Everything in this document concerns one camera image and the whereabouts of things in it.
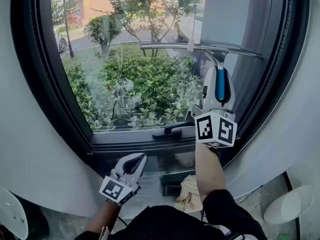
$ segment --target road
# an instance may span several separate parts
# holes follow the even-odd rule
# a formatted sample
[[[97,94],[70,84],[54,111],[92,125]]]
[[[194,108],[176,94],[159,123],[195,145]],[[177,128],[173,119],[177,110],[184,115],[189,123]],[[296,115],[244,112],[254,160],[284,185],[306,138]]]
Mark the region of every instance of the road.
[[[140,30],[137,33],[138,38],[141,39],[141,41],[147,42],[151,40],[151,32],[150,30]],[[165,36],[165,40],[169,43],[175,42],[174,38],[174,30],[171,29],[167,35]],[[112,44],[118,44],[118,43],[126,43],[126,42],[137,42],[138,39],[129,34],[126,30],[123,30],[122,33],[117,36],[111,43]],[[71,46],[74,52],[91,48],[91,47],[97,47],[99,46],[95,42],[91,42],[88,40],[87,37],[81,37],[78,39],[74,39],[71,41]],[[66,50],[60,54],[61,57],[63,57],[65,54],[69,53],[69,48],[67,46]]]

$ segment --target black sleeve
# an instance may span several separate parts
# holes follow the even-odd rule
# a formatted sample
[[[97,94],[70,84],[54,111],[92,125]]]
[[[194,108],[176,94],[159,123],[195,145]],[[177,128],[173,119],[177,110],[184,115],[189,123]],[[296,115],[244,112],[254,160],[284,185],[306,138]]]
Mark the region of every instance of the black sleeve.
[[[212,225],[222,225],[233,232],[267,240],[260,224],[239,205],[227,190],[214,190],[203,201],[205,216]]]
[[[82,234],[78,235],[74,240],[99,240],[100,234],[84,231]]]

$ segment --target floor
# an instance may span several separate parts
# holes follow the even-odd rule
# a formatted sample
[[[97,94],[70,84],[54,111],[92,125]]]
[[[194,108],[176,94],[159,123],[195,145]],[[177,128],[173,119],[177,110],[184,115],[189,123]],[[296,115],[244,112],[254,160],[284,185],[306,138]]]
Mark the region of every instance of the floor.
[[[262,226],[266,236],[271,240],[295,240],[296,225],[295,221],[284,223],[281,225],[267,224],[263,220],[263,213],[268,205],[288,191],[286,183],[282,175],[268,182],[266,185],[249,193],[246,196],[237,198],[235,201],[244,209],[246,209],[254,219]],[[48,220],[50,228],[50,236],[44,240],[70,240],[84,231],[86,223],[90,218],[81,217],[62,212],[57,212],[47,208],[42,208],[43,214]],[[199,211],[191,214],[197,218],[201,218]],[[117,219],[113,232],[124,229],[126,226]]]

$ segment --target window handle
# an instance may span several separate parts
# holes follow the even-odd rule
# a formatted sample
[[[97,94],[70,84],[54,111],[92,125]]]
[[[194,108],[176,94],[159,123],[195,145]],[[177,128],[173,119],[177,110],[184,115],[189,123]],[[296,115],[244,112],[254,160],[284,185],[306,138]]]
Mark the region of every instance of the window handle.
[[[186,127],[186,126],[195,126],[195,122],[184,121],[184,122],[167,124],[164,127],[164,129],[154,131],[152,133],[152,137],[155,140],[163,140],[163,139],[180,140],[182,135],[182,130],[180,129],[180,127]]]

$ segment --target street lamp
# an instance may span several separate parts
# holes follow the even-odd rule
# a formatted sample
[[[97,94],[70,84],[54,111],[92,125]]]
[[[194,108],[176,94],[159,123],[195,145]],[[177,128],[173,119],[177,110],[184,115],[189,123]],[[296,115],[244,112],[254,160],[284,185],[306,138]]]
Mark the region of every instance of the street lamp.
[[[66,38],[68,40],[69,53],[70,53],[70,57],[74,58],[75,55],[74,55],[74,51],[72,50],[70,37],[69,37],[68,20],[67,20],[67,12],[66,12],[66,0],[62,0],[62,1],[63,1],[63,17],[64,17],[64,24],[65,24],[65,32],[66,32]]]

